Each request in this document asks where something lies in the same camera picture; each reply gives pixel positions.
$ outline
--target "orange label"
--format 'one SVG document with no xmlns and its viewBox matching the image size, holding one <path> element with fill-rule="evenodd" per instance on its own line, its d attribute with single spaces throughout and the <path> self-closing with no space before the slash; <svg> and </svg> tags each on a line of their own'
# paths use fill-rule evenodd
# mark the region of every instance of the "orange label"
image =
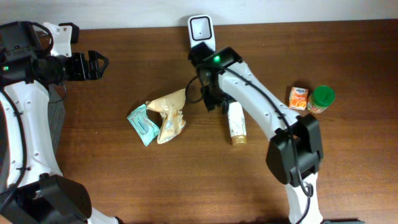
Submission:
<svg viewBox="0 0 398 224">
<path fill-rule="evenodd" d="M 289 96 L 289 108 L 305 110 L 307 106 L 308 89 L 292 87 Z"/>
</svg>

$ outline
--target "wet wipes package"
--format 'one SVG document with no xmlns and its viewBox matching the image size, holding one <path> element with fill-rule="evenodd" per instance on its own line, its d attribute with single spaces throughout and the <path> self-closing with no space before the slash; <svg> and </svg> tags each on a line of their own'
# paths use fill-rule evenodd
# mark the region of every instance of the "wet wipes package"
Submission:
<svg viewBox="0 0 398 224">
<path fill-rule="evenodd" d="M 159 127 L 156 126 L 147 116 L 147 106 L 145 104 L 139 106 L 127 117 L 131 125 L 137 131 L 145 146 L 156 138 L 159 134 Z"/>
</svg>

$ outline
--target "yellow packaging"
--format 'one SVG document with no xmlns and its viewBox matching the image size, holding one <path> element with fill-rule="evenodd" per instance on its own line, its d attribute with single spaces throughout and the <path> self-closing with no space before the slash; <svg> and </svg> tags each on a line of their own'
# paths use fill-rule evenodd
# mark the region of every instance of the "yellow packaging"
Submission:
<svg viewBox="0 0 398 224">
<path fill-rule="evenodd" d="M 307 107 L 308 89 L 292 87 L 289 96 L 289 108 L 305 110 Z"/>
<path fill-rule="evenodd" d="M 185 89 L 175 91 L 159 99 L 148 101 L 147 109 L 159 112 L 162 119 L 162 127 L 157 136 L 157 143 L 163 144 L 181 133 L 186 122 L 182 119 L 182 108 L 185 104 Z"/>
</svg>

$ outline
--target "green cap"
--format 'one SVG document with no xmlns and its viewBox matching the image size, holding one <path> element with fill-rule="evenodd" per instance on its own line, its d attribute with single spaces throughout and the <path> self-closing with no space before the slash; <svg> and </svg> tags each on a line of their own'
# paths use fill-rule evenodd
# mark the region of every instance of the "green cap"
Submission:
<svg viewBox="0 0 398 224">
<path fill-rule="evenodd" d="M 312 100 L 318 106 L 327 107 L 334 102 L 335 91 L 328 86 L 320 86 L 313 92 Z"/>
</svg>

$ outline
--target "crumpled snack bag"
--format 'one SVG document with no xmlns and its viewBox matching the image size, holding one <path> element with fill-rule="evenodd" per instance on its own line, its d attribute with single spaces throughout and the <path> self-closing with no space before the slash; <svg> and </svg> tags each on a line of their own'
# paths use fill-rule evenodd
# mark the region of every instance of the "crumpled snack bag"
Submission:
<svg viewBox="0 0 398 224">
<path fill-rule="evenodd" d="M 153 101 L 147 101 L 147 110 L 159 112 L 163 119 L 160 134 L 157 136 L 158 144 L 168 142 L 180 134 L 185 127 L 186 122 L 182 119 L 184 104 L 185 89 L 175 91 Z"/>
</svg>

